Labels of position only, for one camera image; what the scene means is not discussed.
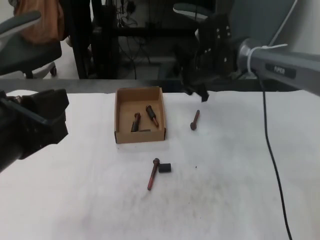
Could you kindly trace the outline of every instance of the open cardboard box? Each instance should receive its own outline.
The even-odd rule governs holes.
[[[156,115],[159,128],[146,112],[150,105]],[[164,141],[166,116],[160,87],[120,88],[115,95],[114,137],[117,144]],[[141,114],[139,131],[131,132],[135,113]]]

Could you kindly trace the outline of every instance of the gray chair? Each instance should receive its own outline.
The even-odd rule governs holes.
[[[223,1],[218,1],[221,9]],[[233,1],[233,6],[228,13],[232,38],[248,37],[269,46],[275,43],[298,2],[298,0]],[[176,3],[173,11],[198,22],[214,14],[208,9],[188,3]],[[175,62],[163,64],[158,71],[158,79],[177,78],[174,74],[174,66]]]
[[[0,24],[0,76],[20,71],[27,79],[42,79],[49,72],[53,76],[57,74],[54,61],[62,55],[60,42],[35,45],[25,41],[20,34],[40,19],[40,12],[32,11]]]

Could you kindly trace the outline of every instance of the zip tie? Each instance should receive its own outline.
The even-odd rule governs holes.
[[[254,48],[252,48],[248,54],[248,59],[246,62],[246,67],[247,67],[247,71],[250,75],[254,75],[254,73],[251,71],[251,57],[252,54],[254,53],[255,50],[257,49],[276,49],[276,48],[282,48],[282,47],[286,47],[288,46],[288,44],[280,44],[280,45],[275,45],[275,46],[256,46]]]

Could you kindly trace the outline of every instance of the table surface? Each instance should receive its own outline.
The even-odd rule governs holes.
[[[68,96],[69,135],[0,174],[2,239],[288,239],[262,93],[165,93],[166,140],[137,144],[115,144],[114,93]],[[271,92],[267,108],[292,237],[318,240],[320,98]],[[154,158],[172,172],[147,191]]]

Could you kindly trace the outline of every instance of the floor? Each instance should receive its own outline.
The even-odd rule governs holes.
[[[149,12],[151,21],[155,23],[162,22],[162,26],[165,28],[188,28],[193,24],[192,20],[185,19],[184,16],[180,16],[172,11],[173,4],[176,2],[175,0],[150,0],[150,9],[147,0],[135,0],[134,2],[136,4],[136,11],[131,17],[137,21],[139,27],[145,26],[145,22],[149,20]],[[12,16],[13,7],[10,6],[6,0],[0,1],[0,22],[5,21]],[[173,45],[183,41],[188,43],[190,40],[172,37],[152,39],[146,46],[143,47],[152,64],[149,64],[146,54],[144,54],[142,51],[139,51],[136,60],[134,61],[136,67],[136,77],[138,79],[157,79],[160,65],[167,62],[172,62],[174,60],[174,55],[172,52]],[[120,37],[119,43],[127,55],[130,54],[131,50],[132,56],[135,56],[139,50],[139,45],[131,37],[129,37],[128,40],[125,37]],[[61,42],[61,49],[62,57],[55,61],[57,68],[57,76],[55,78],[78,79],[79,77],[73,49],[69,47],[65,41]],[[48,74],[45,78],[51,79],[52,77],[50,74]],[[134,78],[135,71],[133,63],[122,53],[118,79]]]

